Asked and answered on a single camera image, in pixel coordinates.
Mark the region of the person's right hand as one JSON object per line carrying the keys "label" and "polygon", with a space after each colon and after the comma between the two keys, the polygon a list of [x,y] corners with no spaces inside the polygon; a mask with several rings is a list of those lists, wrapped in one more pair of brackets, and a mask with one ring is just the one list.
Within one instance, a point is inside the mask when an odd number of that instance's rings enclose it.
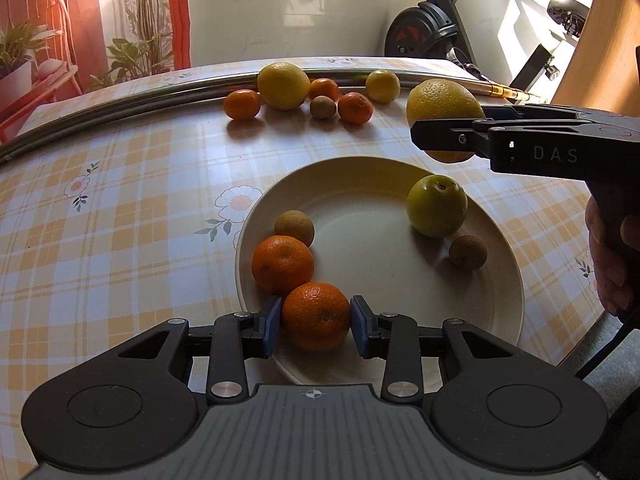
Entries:
{"label": "person's right hand", "polygon": [[634,300],[634,285],[620,252],[608,244],[605,224],[593,197],[586,206],[585,222],[600,303],[608,313],[619,316]]}

